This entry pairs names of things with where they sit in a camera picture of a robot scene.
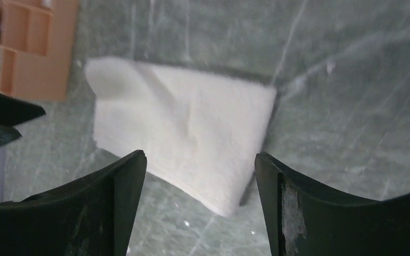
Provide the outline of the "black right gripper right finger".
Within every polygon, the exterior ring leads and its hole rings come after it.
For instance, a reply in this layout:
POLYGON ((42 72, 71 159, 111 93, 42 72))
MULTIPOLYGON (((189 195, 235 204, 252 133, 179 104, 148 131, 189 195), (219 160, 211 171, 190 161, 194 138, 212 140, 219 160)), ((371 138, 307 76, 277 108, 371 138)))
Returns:
POLYGON ((255 176, 272 255, 410 255, 410 193, 351 195, 266 152, 256 155, 255 176))

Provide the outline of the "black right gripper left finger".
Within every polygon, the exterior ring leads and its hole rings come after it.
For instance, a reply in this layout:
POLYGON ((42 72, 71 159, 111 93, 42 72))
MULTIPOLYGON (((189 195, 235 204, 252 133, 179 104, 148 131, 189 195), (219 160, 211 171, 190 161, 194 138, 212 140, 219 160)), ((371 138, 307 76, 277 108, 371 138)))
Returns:
POLYGON ((0 203, 0 255, 126 255, 146 167, 136 150, 60 187, 0 203))

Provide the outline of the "white terry towel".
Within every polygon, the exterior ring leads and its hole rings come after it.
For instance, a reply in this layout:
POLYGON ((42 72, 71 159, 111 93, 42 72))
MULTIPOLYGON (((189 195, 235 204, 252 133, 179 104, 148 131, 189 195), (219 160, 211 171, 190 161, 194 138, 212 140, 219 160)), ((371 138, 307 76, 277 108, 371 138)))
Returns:
POLYGON ((119 57, 84 67, 96 96, 93 139, 123 157, 140 149, 149 173, 231 216, 254 172, 274 86, 119 57))

